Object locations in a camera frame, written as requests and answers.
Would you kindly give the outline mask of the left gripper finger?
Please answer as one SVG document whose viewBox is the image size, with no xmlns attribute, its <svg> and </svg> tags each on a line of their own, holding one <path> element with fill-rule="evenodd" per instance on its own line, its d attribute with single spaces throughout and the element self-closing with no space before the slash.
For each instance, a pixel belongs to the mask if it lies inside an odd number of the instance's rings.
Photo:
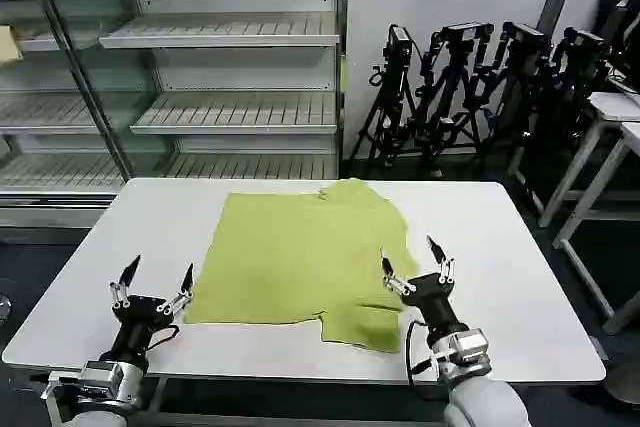
<svg viewBox="0 0 640 427">
<path fill-rule="evenodd" d="M 193 271 L 194 264 L 191 263 L 186 271 L 184 279 L 176 295 L 169 301 L 165 301 L 156 307 L 158 313 L 164 315 L 178 315 L 193 300 Z"/>
<path fill-rule="evenodd" d="M 123 270 L 119 280 L 109 284 L 113 308 L 127 308 L 130 306 L 128 289 L 139 266 L 140 260 L 141 256 L 136 256 L 134 260 Z"/>
</svg>

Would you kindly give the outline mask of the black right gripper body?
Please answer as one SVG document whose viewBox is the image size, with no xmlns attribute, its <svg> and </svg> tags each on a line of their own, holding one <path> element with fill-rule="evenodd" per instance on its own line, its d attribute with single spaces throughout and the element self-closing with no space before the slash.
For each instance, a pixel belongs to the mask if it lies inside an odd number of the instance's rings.
<svg viewBox="0 0 640 427">
<path fill-rule="evenodd" d="M 449 302 L 454 284 L 441 282 L 440 275 L 431 273 L 408 280 L 414 287 L 402 296 L 405 305 L 416 307 L 428 329 L 427 340 L 438 341 L 450 334 L 465 332 L 469 327 L 461 322 Z"/>
</svg>

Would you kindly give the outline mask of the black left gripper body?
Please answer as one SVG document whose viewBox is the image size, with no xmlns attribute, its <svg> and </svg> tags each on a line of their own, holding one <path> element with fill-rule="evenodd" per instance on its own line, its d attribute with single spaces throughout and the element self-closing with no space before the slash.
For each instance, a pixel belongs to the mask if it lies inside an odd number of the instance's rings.
<svg viewBox="0 0 640 427">
<path fill-rule="evenodd" d="M 156 307 L 165 302 L 164 299 L 132 295 L 129 300 L 129 307 L 112 309 L 120 322 L 120 328 L 111 348 L 106 352 L 106 360 L 147 363 L 146 355 L 150 349 L 176 337 L 174 315 L 156 311 Z M 156 344 L 151 344 L 153 335 L 165 329 L 172 329 L 173 333 Z"/>
</svg>

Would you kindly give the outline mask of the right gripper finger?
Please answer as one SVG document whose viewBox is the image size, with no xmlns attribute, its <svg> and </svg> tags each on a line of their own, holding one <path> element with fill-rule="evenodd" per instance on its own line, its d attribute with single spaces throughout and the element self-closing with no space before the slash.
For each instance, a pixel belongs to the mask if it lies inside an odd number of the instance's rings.
<svg viewBox="0 0 640 427">
<path fill-rule="evenodd" d="M 427 236 L 429 248 L 439 268 L 438 282 L 440 284 L 454 284 L 455 259 L 449 257 L 444 249 L 430 236 Z"/>
<path fill-rule="evenodd" d="M 386 256 L 382 257 L 381 266 L 384 273 L 383 284 L 387 289 L 395 292 L 399 296 L 409 296 L 416 292 L 415 285 L 395 273 L 390 260 Z"/>
</svg>

